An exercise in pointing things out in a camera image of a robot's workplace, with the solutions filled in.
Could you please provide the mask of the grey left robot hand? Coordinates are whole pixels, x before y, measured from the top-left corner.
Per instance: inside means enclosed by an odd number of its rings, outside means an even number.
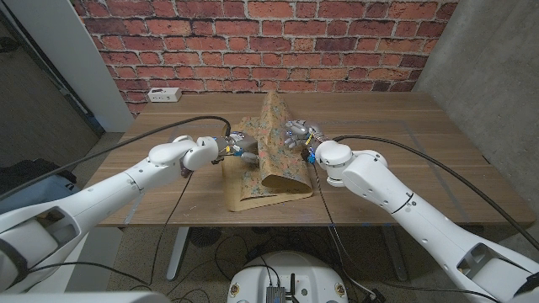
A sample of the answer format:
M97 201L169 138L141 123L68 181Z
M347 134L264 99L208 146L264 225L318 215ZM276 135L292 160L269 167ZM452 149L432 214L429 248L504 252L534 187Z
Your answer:
M219 156L235 156L246 163L259 163L258 142L244 132L233 131L229 136L217 137L216 143Z

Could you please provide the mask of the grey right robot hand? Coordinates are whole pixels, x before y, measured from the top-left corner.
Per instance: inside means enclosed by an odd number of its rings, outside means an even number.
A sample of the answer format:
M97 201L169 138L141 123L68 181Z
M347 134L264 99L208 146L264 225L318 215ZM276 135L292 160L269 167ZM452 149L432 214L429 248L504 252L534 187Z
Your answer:
M302 149L302 155L305 158L315 157L317 148L328 140L320 127L308 120L289 120L285 128L285 146L290 149Z

